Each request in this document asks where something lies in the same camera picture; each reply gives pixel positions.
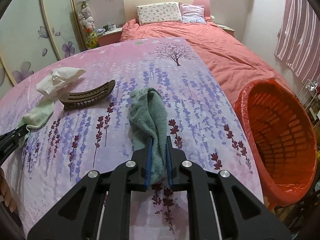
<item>nightstand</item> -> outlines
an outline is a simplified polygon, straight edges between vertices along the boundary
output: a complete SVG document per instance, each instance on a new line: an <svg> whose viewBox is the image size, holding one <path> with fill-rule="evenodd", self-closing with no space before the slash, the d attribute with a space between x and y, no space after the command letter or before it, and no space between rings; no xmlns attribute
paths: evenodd
<svg viewBox="0 0 320 240"><path fill-rule="evenodd" d="M217 24L222 30L224 30L226 33L230 34L232 37L235 36L235 30L229 28L228 26Z"/></svg>
<svg viewBox="0 0 320 240"><path fill-rule="evenodd" d="M98 36L99 45L105 46L113 43L117 43L121 37L122 28L116 28L114 31L105 32L103 35Z"/></svg>

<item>wardrobe door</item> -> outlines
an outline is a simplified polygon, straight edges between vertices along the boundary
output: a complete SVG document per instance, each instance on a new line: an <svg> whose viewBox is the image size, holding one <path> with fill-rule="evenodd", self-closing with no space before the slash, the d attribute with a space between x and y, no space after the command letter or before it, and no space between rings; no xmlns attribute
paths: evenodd
<svg viewBox="0 0 320 240"><path fill-rule="evenodd" d="M0 61L0 100L13 87Z"/></svg>
<svg viewBox="0 0 320 240"><path fill-rule="evenodd" d="M60 59L83 50L72 0L41 0L41 3L50 36Z"/></svg>
<svg viewBox="0 0 320 240"><path fill-rule="evenodd" d="M39 0L12 0L0 19L0 54L16 83L57 61Z"/></svg>

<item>red duvet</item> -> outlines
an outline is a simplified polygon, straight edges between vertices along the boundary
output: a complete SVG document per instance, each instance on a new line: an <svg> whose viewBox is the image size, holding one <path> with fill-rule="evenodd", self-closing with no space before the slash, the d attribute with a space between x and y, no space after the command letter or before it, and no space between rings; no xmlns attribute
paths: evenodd
<svg viewBox="0 0 320 240"><path fill-rule="evenodd" d="M148 37L185 38L210 69L231 105L238 99L245 85L257 79L274 79L291 92L280 73L213 22L166 22L140 26L133 19L123 26L120 41Z"/></svg>

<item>pink pillow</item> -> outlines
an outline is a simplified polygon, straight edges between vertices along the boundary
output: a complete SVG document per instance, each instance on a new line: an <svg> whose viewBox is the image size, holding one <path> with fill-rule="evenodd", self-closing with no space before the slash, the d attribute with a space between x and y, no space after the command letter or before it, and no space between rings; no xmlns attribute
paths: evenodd
<svg viewBox="0 0 320 240"><path fill-rule="evenodd" d="M179 8L184 23L205 23L204 6L190 5L179 2Z"/></svg>

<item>metal screw cap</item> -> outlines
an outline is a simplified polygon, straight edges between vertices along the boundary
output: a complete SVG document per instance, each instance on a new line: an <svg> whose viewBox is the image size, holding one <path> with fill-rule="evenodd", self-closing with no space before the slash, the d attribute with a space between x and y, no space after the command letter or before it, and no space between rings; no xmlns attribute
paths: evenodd
<svg viewBox="0 0 320 240"><path fill-rule="evenodd" d="M127 161L125 163L125 166L129 167L129 168L132 168L136 165L136 162L135 161Z"/></svg>
<svg viewBox="0 0 320 240"><path fill-rule="evenodd" d="M220 171L220 176L224 177L224 178L227 178L227 177L230 176L230 172L226 171L226 170L222 170L222 171Z"/></svg>
<svg viewBox="0 0 320 240"><path fill-rule="evenodd" d="M88 176L89 176L89 178L95 178L98 176L98 172L97 171L89 171Z"/></svg>
<svg viewBox="0 0 320 240"><path fill-rule="evenodd" d="M191 162L191 161L183 161L183 162L182 162L182 166L183 166L183 167L187 167L187 168L188 168L188 167L191 167L191 165L192 165L192 162Z"/></svg>

